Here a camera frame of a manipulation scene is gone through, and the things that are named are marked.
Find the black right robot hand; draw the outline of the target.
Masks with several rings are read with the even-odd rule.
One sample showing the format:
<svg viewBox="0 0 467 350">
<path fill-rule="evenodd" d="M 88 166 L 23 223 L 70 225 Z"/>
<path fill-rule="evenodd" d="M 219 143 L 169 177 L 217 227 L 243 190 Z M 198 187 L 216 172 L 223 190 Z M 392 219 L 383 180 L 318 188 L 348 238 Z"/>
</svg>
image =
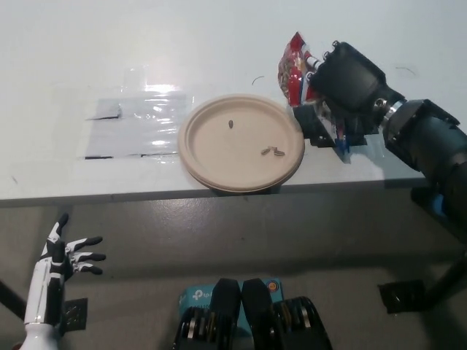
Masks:
<svg viewBox="0 0 467 350">
<path fill-rule="evenodd" d="M 388 86 L 385 73 L 346 42 L 334 42 L 309 78 L 333 114 L 363 117 L 380 124 L 390 108 L 406 101 Z"/>
</svg>

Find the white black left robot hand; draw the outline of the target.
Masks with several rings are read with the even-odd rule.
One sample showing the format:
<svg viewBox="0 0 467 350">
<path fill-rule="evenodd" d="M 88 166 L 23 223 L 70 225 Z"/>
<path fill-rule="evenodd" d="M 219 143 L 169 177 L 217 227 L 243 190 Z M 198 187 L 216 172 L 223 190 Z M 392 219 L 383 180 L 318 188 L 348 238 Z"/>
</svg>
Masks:
<svg viewBox="0 0 467 350">
<path fill-rule="evenodd" d="M 58 326 L 63 314 L 65 283 L 76 273 L 103 273 L 94 263 L 105 260 L 107 256 L 82 251 L 87 246 L 101 243 L 103 238 L 97 236 L 65 242 L 62 230 L 68 220 L 69 215 L 65 213 L 55 222 L 34 266 L 24 316 L 25 324 Z"/>
</svg>

